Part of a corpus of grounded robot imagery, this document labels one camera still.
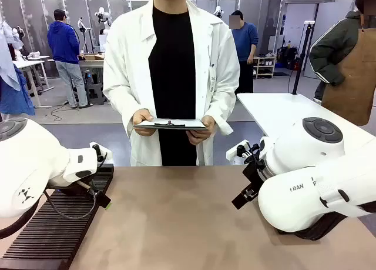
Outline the person's right hand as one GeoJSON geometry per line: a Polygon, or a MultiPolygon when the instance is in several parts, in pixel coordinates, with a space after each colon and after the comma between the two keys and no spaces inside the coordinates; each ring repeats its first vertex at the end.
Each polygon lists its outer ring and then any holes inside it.
{"type": "Polygon", "coordinates": [[[150,137],[155,133],[153,128],[137,128],[136,125],[139,125],[143,121],[152,121],[153,117],[147,109],[140,109],[136,111],[133,115],[133,128],[136,133],[140,136],[150,137]]]}

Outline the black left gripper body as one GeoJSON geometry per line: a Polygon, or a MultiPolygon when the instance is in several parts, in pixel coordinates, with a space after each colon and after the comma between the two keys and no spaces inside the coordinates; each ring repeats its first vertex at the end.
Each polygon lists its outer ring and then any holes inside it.
{"type": "Polygon", "coordinates": [[[87,184],[82,181],[76,181],[72,184],[72,191],[75,194],[95,194],[97,192],[97,189],[94,185],[92,184],[87,184]]]}

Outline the person's left hand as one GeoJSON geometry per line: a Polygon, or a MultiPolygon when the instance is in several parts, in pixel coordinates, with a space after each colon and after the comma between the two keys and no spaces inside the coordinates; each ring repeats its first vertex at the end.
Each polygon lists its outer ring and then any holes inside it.
{"type": "Polygon", "coordinates": [[[202,123],[206,127],[203,131],[195,131],[189,130],[186,131],[188,136],[189,142],[192,145],[197,146],[198,144],[202,143],[203,141],[209,139],[214,132],[214,127],[216,125],[216,121],[213,119],[212,116],[206,115],[202,118],[202,123]]]}

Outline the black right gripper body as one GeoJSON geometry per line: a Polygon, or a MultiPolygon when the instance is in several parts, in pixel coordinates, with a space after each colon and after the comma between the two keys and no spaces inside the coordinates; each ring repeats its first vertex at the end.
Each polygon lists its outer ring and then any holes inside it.
{"type": "Polygon", "coordinates": [[[249,180],[246,191],[259,191],[262,184],[264,184],[264,177],[262,176],[259,164],[255,161],[250,161],[243,170],[243,175],[249,180]]]}

